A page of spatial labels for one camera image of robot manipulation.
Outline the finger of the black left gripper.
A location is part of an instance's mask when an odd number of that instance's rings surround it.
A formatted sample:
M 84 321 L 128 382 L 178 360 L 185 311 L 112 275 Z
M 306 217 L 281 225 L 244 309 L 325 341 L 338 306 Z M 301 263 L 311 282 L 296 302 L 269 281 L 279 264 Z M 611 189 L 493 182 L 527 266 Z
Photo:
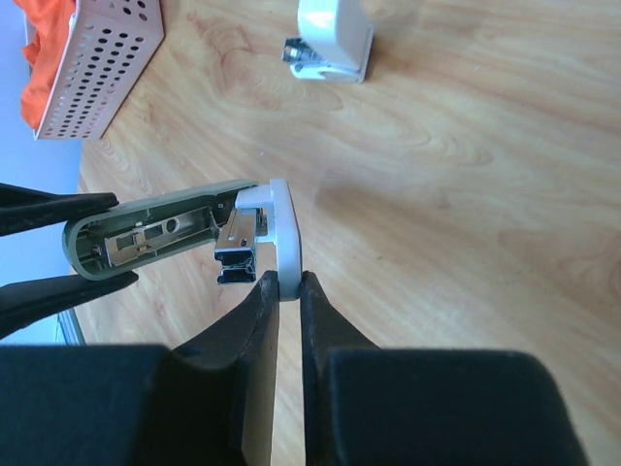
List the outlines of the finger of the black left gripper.
M 113 193 L 54 194 L 1 184 L 1 236 L 101 214 L 119 204 Z
M 1 287 L 1 338 L 46 317 L 120 291 L 139 279 L 127 272 L 102 281 L 80 275 L 10 283 Z

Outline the grey white stapler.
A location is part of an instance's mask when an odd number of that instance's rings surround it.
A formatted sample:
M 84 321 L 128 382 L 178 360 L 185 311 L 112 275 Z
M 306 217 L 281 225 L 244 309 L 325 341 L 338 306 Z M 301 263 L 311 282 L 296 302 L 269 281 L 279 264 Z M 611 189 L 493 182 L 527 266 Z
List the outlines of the grey white stapler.
M 301 236 L 285 179 L 233 180 L 119 204 L 68 221 L 62 242 L 73 269 L 91 281 L 212 243 L 220 284 L 254 282 L 256 247 L 271 243 L 280 300 L 300 295 Z

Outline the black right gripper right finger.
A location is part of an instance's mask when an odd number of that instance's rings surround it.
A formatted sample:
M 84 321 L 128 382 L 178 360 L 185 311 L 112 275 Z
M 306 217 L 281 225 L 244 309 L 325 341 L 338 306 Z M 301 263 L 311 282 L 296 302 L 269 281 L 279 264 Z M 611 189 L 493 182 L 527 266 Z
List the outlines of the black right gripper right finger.
M 544 365 L 526 352 L 383 349 L 300 288 L 309 465 L 584 465 Z

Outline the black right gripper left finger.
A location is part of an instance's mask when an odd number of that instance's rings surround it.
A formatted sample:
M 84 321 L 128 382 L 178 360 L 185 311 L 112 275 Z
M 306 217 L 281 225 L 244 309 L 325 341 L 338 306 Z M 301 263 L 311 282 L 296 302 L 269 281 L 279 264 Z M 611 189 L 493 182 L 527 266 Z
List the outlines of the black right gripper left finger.
M 185 344 L 1 349 L 5 465 L 268 463 L 278 278 Z

